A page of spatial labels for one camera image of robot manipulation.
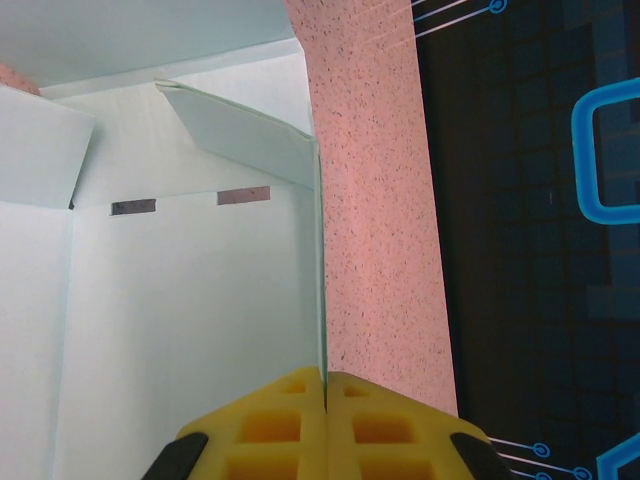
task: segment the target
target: black plastic piece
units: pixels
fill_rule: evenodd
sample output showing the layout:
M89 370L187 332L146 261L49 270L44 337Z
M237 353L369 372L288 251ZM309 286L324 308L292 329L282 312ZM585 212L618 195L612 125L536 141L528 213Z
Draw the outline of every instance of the black plastic piece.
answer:
M491 444L466 433L454 433L451 442L475 480L515 480L516 477Z
M196 466L209 437L191 433L168 444L142 480L187 480Z

